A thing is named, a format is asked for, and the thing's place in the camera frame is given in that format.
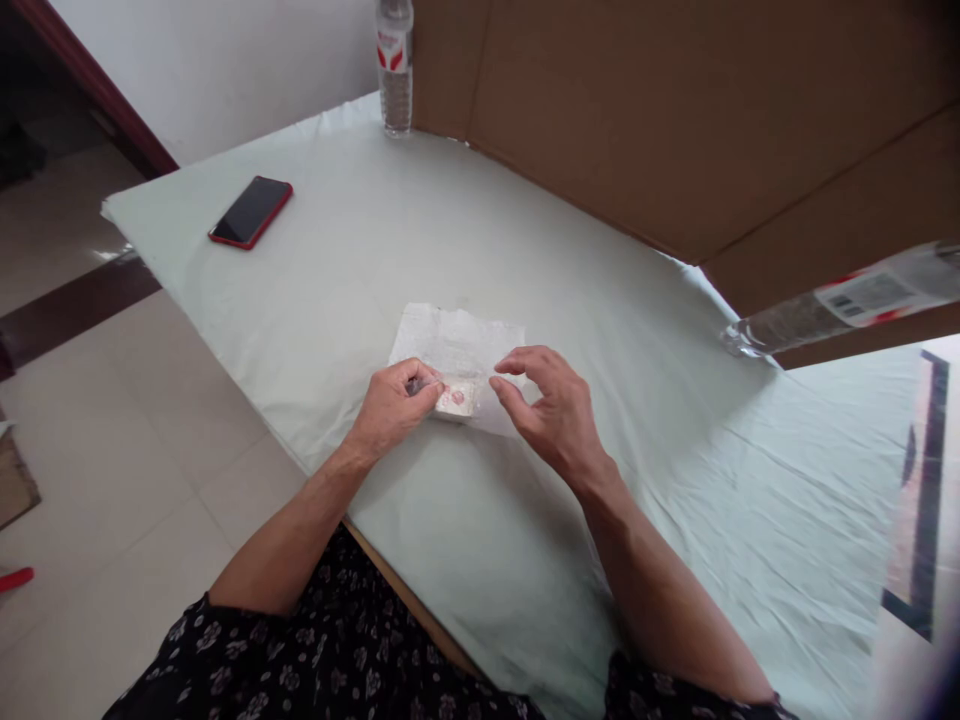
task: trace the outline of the white wall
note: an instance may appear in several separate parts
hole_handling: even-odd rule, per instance
[[[373,0],[51,0],[180,164],[377,88]]]

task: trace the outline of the small white box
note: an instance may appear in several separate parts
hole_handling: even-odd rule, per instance
[[[441,420],[464,422],[473,417],[479,395],[478,378],[444,377],[446,389],[434,405],[434,413]]]

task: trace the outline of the sleeve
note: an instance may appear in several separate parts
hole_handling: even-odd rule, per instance
[[[256,717],[261,679],[283,649],[285,618],[213,607],[205,594],[170,628],[156,658],[104,720]]]
[[[780,704],[746,705],[630,662],[622,652],[610,658],[606,693],[607,720],[798,720]]]

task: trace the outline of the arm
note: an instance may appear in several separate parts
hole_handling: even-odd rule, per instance
[[[614,599],[654,669],[739,702],[774,699],[750,650],[693,573],[633,502],[593,420],[590,388],[556,352],[517,348],[495,368],[526,373],[543,397],[490,384],[520,435],[580,501]]]
[[[410,397],[405,386],[414,379],[425,387]],[[375,373],[343,443],[240,548],[210,588],[210,603],[288,614],[364,478],[426,417],[442,392],[437,373],[416,358]]]

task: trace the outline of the black floral shirt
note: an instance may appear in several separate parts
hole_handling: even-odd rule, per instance
[[[787,720],[610,661],[606,717]],[[105,720],[542,718],[524,695],[468,676],[437,650],[349,532],[337,528],[289,618],[213,607],[205,595]]]

